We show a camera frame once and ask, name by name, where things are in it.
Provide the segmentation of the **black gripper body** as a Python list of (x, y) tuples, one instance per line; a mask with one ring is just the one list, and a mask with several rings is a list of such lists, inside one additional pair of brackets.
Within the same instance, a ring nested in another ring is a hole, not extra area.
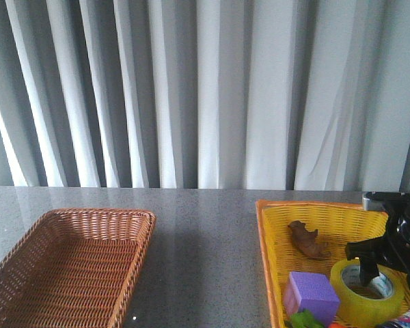
[(410, 289), (410, 201), (386, 202), (383, 211), (388, 218), (382, 236), (348, 243), (348, 260), (369, 258), (387, 268), (407, 274)]

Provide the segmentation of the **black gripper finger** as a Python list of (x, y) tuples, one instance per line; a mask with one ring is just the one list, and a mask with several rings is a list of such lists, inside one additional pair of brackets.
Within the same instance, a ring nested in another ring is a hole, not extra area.
[(379, 276), (379, 268), (374, 260), (360, 258), (359, 278), (362, 286), (367, 286), (374, 278)]

